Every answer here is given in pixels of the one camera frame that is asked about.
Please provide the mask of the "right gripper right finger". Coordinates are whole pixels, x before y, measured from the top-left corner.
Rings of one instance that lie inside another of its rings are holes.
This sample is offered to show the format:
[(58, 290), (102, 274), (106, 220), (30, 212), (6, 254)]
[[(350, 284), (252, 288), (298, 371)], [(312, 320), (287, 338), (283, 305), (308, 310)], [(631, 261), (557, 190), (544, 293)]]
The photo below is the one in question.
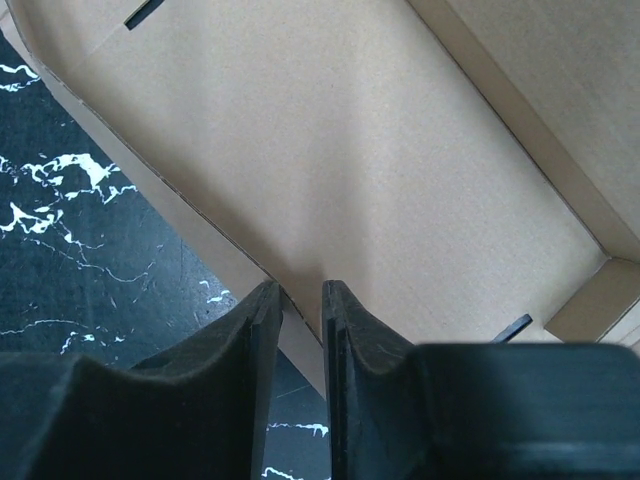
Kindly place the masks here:
[(335, 479), (635, 479), (639, 359), (591, 343), (414, 345), (322, 290)]

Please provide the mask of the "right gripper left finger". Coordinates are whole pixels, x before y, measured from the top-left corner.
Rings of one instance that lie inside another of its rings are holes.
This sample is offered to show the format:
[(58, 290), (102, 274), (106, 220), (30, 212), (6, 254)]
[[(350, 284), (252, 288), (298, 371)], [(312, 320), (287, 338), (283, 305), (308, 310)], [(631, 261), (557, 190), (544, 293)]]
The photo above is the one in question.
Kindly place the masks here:
[(3, 354), (2, 477), (259, 478), (280, 328), (281, 289), (266, 281), (128, 370)]

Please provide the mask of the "cardboard box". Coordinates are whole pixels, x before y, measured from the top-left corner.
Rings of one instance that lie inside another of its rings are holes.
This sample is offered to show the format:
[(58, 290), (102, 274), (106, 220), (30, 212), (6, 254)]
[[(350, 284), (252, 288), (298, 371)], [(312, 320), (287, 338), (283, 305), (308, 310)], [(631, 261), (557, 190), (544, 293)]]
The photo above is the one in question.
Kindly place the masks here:
[(5, 1), (5, 38), (237, 297), (412, 342), (639, 343), (635, 1)]

